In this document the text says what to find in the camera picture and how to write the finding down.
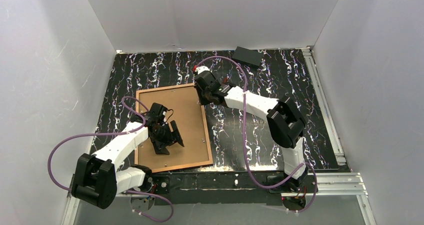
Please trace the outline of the blue photo frame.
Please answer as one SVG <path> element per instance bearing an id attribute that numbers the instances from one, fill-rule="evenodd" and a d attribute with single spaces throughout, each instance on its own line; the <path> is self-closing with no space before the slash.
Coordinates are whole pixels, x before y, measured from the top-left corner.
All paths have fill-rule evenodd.
<path id="1" fill-rule="evenodd" d="M 176 122 L 184 144 L 171 145 L 167 147 L 169 155 L 159 155 L 151 141 L 146 140 L 135 150 L 135 164 L 146 166 L 153 173 L 213 164 L 206 112 L 193 83 L 138 90 L 135 95 L 147 107 L 158 103 L 171 109 L 167 115 Z"/>

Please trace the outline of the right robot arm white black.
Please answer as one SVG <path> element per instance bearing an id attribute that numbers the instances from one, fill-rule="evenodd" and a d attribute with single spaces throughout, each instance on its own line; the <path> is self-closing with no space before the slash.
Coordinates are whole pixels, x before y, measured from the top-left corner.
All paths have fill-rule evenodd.
<path id="1" fill-rule="evenodd" d="M 267 122 L 273 141 L 281 146 L 285 183 L 273 190 L 298 190 L 307 176 L 304 158 L 306 120 L 289 97 L 254 94 L 231 82 L 220 82 L 205 66 L 194 70 L 194 87 L 201 105 L 214 104 L 259 117 Z"/>

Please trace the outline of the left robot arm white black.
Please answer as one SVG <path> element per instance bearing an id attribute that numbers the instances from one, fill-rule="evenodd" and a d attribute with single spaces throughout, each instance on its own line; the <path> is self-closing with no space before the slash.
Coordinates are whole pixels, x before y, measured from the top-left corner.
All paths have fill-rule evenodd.
<path id="1" fill-rule="evenodd" d="M 109 144 L 93 154 L 84 153 L 76 164 L 71 195 L 100 209 L 106 209 L 117 194 L 141 187 L 152 170 L 134 165 L 118 170 L 119 165 L 143 142 L 150 140 L 157 155 L 169 155 L 168 146 L 184 144 L 177 124 L 168 122 L 168 108 L 153 103 L 142 114 L 135 114 Z"/>

